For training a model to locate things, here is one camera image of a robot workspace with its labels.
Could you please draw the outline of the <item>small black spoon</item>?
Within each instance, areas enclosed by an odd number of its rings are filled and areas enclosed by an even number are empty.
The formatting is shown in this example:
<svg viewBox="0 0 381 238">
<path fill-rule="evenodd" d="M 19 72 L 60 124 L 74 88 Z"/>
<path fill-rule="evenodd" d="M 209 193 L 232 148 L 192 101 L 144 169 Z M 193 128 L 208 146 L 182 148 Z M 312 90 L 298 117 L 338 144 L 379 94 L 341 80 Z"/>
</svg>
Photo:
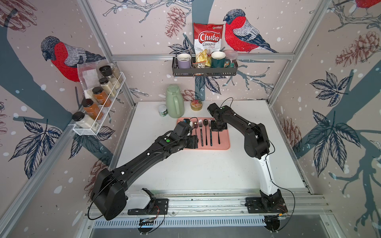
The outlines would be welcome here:
<svg viewBox="0 0 381 238">
<path fill-rule="evenodd" d="M 207 138 L 207 126 L 208 126 L 208 120 L 203 120 L 203 125 L 205 127 L 205 145 L 208 146 L 208 138 Z"/>
</svg>

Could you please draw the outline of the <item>grey speckled handle fork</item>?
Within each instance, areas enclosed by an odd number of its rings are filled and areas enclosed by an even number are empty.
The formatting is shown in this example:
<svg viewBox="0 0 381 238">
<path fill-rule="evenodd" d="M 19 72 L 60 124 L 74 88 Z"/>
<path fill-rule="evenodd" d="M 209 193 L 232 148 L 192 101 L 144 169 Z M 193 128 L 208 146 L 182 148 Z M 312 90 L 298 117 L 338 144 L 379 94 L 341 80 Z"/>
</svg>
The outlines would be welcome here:
<svg viewBox="0 0 381 238">
<path fill-rule="evenodd" d="M 203 121 L 202 120 L 198 120 L 198 126 L 200 128 L 200 140 L 201 140 L 201 146 L 203 147 L 204 146 L 204 143 L 203 143 L 203 133 L 202 133 L 202 127 L 203 127 Z"/>
</svg>

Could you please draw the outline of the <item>iridescent rainbow spoon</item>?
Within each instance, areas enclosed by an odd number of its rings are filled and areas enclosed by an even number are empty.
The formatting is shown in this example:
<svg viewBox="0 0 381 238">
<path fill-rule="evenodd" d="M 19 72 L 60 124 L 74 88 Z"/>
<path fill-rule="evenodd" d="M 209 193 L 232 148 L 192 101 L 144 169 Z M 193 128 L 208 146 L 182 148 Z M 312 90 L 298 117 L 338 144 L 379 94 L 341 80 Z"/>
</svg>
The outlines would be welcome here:
<svg viewBox="0 0 381 238">
<path fill-rule="evenodd" d="M 194 123 L 193 128 L 194 128 L 195 135 L 197 135 L 198 121 L 196 121 L 196 122 Z"/>
</svg>

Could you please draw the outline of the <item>teal handle fork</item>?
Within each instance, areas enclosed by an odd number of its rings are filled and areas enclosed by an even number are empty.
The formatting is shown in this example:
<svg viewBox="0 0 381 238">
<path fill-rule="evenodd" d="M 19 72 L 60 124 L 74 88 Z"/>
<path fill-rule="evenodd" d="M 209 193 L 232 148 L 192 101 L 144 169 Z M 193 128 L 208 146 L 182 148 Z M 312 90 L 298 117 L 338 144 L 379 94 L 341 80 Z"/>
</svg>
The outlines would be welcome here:
<svg viewBox="0 0 381 238">
<path fill-rule="evenodd" d="M 212 147 L 213 146 L 213 140 L 212 140 L 212 124 L 211 124 L 212 120 L 208 120 L 208 123 L 209 123 L 209 138 L 210 138 L 210 146 Z"/>
</svg>

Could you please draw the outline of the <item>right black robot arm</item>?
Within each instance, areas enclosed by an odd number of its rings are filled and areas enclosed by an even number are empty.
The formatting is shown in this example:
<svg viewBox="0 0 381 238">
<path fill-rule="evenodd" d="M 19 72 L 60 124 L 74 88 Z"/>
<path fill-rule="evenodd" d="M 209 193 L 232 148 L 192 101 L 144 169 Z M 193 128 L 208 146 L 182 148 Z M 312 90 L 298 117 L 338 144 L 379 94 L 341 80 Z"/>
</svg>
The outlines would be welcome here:
<svg viewBox="0 0 381 238">
<path fill-rule="evenodd" d="M 271 166 L 268 162 L 270 140 L 265 125 L 246 120 L 227 105 L 219 107 L 212 103 L 207 110 L 214 118 L 219 131 L 229 124 L 244 136 L 244 150 L 248 156 L 256 158 L 258 167 L 261 195 L 260 210 L 275 212 L 280 205 L 284 204 L 284 199 L 279 187 L 273 182 Z"/>
</svg>

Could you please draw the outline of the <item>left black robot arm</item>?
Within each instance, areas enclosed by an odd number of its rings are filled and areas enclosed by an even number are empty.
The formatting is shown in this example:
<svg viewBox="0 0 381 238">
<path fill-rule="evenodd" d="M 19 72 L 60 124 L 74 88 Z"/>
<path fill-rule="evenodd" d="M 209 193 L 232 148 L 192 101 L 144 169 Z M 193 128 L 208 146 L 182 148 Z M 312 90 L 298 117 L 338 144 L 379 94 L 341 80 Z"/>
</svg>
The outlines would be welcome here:
<svg viewBox="0 0 381 238">
<path fill-rule="evenodd" d="M 192 122 L 180 121 L 172 131 L 155 139 L 140 155 L 115 168 L 103 169 L 96 177 L 91 193 L 92 204 L 107 221 L 116 218 L 126 207 L 128 188 L 146 171 L 183 149 L 197 149 L 198 138 L 192 134 Z"/>
</svg>

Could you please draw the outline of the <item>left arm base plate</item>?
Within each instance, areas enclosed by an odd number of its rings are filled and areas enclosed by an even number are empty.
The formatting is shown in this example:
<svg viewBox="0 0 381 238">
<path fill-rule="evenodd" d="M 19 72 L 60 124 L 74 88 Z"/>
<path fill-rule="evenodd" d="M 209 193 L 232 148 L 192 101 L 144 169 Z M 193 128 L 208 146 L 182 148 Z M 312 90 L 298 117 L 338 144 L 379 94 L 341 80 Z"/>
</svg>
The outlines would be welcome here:
<svg viewBox="0 0 381 238">
<path fill-rule="evenodd" d="M 157 198 L 148 189 L 126 192 L 128 215 L 167 215 L 169 199 Z"/>
</svg>

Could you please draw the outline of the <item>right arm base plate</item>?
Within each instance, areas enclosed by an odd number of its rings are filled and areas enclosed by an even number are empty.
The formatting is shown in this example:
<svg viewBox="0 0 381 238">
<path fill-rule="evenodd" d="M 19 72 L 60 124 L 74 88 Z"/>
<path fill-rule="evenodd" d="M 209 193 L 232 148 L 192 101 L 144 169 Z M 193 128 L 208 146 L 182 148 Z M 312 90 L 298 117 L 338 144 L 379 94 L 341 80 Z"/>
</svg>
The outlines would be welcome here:
<svg viewBox="0 0 381 238">
<path fill-rule="evenodd" d="M 260 197 L 245 198 L 245 206 L 247 207 L 248 213 L 288 213 L 287 206 L 279 189 L 272 195 L 266 195 L 260 191 L 260 195 Z"/>
</svg>

